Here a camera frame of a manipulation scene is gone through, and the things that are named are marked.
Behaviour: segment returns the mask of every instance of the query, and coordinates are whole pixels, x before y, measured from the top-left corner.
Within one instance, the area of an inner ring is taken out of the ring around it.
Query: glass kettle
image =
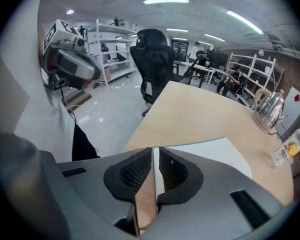
[[[279,92],[271,92],[265,88],[261,88],[255,93],[252,118],[264,133],[268,133],[276,123],[290,117],[290,114],[281,116],[285,105],[283,93],[282,89]],[[265,98],[258,104],[261,95],[265,95]]]

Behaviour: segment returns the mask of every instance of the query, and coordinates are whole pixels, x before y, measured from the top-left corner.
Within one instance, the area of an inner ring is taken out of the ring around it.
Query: bottle label
[[[298,142],[294,134],[292,134],[280,148],[281,156],[284,160],[288,160],[292,158],[300,151],[300,147],[298,146]]]

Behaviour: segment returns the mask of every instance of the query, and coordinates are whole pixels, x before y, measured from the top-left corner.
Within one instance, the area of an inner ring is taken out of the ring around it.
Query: plastic bottle
[[[272,168],[282,165],[300,151],[300,129],[297,129],[283,145],[269,155]]]

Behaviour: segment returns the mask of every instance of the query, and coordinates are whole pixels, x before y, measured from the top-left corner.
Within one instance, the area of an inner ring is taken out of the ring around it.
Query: floor
[[[185,71],[181,66],[179,75]],[[191,85],[198,86],[199,82],[193,78]],[[142,121],[141,113],[150,107],[141,95],[141,83],[140,73],[135,71],[128,77],[111,81],[108,87],[88,88],[86,91],[92,98],[74,111],[78,125],[98,149],[100,157],[121,153]],[[211,92],[217,90],[215,84],[208,86],[207,82],[201,88]]]

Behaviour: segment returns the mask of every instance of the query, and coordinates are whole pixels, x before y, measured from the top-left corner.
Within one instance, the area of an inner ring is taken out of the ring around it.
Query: ceiling light
[[[177,28],[167,28],[168,31],[180,31],[180,32],[188,32],[188,30],[185,29],[177,29]]]
[[[212,46],[212,44],[211,43],[208,43],[208,42],[201,42],[201,41],[198,41],[199,43],[201,43],[201,44],[205,44],[205,45],[208,45],[208,46]]]
[[[160,4],[160,3],[189,3],[189,0],[143,0],[145,5]]]
[[[66,12],[66,14],[70,15],[70,14],[73,14],[74,12],[75,12],[74,10],[68,10],[68,11]]]
[[[173,39],[175,40],[183,40],[183,41],[187,41],[188,39],[185,39],[185,38],[179,38],[179,37],[173,37]]]
[[[207,37],[210,37],[210,38],[217,39],[217,40],[222,41],[222,42],[225,42],[225,41],[226,41],[226,40],[223,40],[223,39],[221,39],[221,38],[219,38],[219,37],[216,37],[216,36],[213,36],[213,35],[210,35],[210,34],[204,34],[204,35],[207,36]]]
[[[254,31],[256,31],[258,34],[263,35],[263,31],[258,28],[256,25],[252,24],[249,20],[245,19],[244,17],[240,16],[239,14],[236,14],[235,12],[228,10],[226,14],[231,15],[232,17],[235,17],[239,21],[243,22],[244,24],[247,24],[250,28],[252,28]]]

